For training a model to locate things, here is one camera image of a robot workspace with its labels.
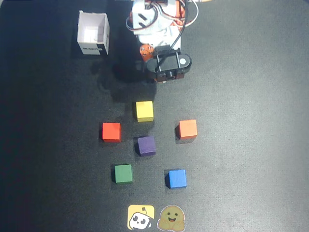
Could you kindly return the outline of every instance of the cardboard box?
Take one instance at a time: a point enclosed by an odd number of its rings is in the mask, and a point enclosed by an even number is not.
[[[77,42],[85,55],[108,55],[110,25],[106,13],[79,11]]]

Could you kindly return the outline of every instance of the green cube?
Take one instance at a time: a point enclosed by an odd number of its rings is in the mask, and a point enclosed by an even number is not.
[[[132,165],[115,166],[115,179],[117,184],[133,182]]]

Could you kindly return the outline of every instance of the purple cube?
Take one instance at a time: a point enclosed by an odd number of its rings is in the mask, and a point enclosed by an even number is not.
[[[155,155],[155,138],[153,136],[137,139],[140,148],[140,156]]]

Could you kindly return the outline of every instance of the sticker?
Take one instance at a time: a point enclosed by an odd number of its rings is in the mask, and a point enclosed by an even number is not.
[[[127,212],[127,227],[130,230],[146,230],[153,225],[155,209],[152,205],[130,205]]]
[[[160,213],[157,227],[162,231],[184,231],[185,223],[183,210],[176,205],[166,206]]]

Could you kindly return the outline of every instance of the cube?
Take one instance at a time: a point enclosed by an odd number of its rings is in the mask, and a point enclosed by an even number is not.
[[[153,136],[138,138],[140,156],[155,155],[155,138]]]
[[[120,143],[120,123],[104,122],[102,139],[107,143]]]
[[[152,122],[154,120],[153,102],[138,101],[136,103],[136,115],[138,122]]]
[[[117,184],[126,184],[133,182],[132,165],[115,166],[115,180]]]
[[[186,170],[173,170],[169,172],[170,188],[185,188],[187,187]]]
[[[179,122],[180,139],[195,139],[197,137],[197,121],[183,120]]]

